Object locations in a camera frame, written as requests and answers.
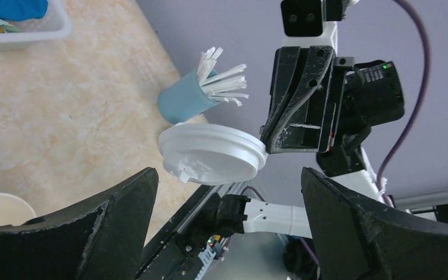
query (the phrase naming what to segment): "plastic lid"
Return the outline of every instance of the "plastic lid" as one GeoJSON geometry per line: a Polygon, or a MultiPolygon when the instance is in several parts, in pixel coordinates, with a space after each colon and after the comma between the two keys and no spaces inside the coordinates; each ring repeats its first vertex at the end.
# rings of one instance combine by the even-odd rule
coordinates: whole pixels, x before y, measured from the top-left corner
{"type": "Polygon", "coordinates": [[[209,186],[255,178],[265,145],[252,135],[216,124],[178,124],[159,136],[164,168],[182,182],[209,186]]]}

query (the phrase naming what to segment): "white cup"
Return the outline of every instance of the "white cup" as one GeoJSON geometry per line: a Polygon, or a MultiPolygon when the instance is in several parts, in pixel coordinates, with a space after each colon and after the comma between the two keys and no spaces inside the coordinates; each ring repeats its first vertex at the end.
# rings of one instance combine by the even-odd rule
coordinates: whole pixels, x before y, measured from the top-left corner
{"type": "Polygon", "coordinates": [[[0,192],[0,226],[19,226],[36,217],[35,211],[26,201],[0,192]]]}

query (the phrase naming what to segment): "blue cloth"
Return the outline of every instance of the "blue cloth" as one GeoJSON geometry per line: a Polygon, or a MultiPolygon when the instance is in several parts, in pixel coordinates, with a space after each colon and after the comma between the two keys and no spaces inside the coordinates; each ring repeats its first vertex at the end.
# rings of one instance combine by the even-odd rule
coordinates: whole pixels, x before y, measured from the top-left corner
{"type": "Polygon", "coordinates": [[[0,0],[0,19],[21,22],[46,15],[47,0],[0,0]]]}

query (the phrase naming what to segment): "table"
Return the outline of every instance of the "table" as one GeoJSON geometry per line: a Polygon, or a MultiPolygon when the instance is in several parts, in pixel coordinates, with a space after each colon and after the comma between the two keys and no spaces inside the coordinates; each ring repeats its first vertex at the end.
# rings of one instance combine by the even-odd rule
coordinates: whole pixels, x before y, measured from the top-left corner
{"type": "Polygon", "coordinates": [[[66,40],[0,53],[0,192],[40,216],[154,167],[148,241],[198,187],[165,172],[158,151],[170,124],[156,99],[179,75],[134,0],[66,8],[74,23],[66,40]]]}

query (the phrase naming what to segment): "blue cup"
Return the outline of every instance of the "blue cup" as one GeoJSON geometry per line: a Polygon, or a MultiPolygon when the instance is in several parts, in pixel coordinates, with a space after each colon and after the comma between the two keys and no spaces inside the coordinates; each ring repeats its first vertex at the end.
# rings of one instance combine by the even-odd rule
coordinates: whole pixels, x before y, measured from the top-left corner
{"type": "MultiPolygon", "coordinates": [[[[212,70],[208,77],[215,75],[217,72],[212,70]]],[[[219,103],[202,90],[198,84],[197,70],[186,74],[157,99],[160,114],[172,124],[183,123],[219,103]]]]}

